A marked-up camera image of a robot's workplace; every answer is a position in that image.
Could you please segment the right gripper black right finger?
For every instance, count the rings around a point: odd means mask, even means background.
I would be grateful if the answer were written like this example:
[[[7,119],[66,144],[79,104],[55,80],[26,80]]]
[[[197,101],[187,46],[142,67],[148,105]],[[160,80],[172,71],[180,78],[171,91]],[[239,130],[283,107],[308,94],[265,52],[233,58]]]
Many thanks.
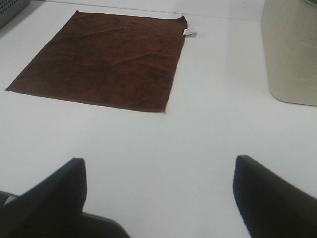
[[[317,200],[247,155],[236,158],[233,195],[253,238],[315,238]]]

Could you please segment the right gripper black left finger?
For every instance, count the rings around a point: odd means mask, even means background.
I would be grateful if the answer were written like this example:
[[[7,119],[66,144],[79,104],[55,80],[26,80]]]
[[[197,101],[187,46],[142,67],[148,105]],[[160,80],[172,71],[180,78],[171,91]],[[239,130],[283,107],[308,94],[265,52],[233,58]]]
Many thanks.
[[[85,161],[73,158],[0,209],[2,238],[127,238],[116,221],[84,213]]]

